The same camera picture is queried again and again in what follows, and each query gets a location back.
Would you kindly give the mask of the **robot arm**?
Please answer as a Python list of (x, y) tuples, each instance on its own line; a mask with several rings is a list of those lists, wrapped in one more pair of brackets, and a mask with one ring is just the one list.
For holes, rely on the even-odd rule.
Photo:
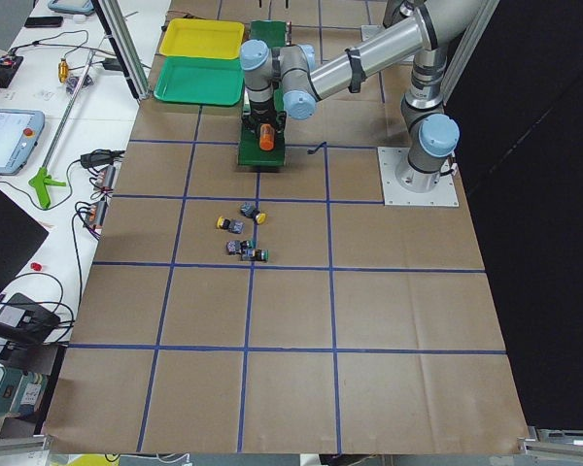
[(440, 167), (447, 156), (429, 144), (429, 120), (444, 112), (448, 46), (485, 6), (483, 1), (391, 1), (376, 34), (324, 65), (316, 64), (310, 45), (270, 46), (257, 37), (244, 42), (239, 53), (245, 109), (238, 164), (282, 166), (288, 119), (308, 119), (318, 102), (342, 90), (357, 94), (369, 77), (411, 57), (411, 82), (401, 110), (416, 154), (404, 168), (418, 182), (443, 176)]

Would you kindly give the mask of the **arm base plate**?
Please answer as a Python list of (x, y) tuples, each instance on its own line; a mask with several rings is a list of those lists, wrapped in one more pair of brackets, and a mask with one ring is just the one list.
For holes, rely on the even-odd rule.
[(377, 148), (384, 205), (457, 208), (459, 200), (449, 161), (438, 172), (424, 174), (408, 164), (408, 152), (409, 148)]

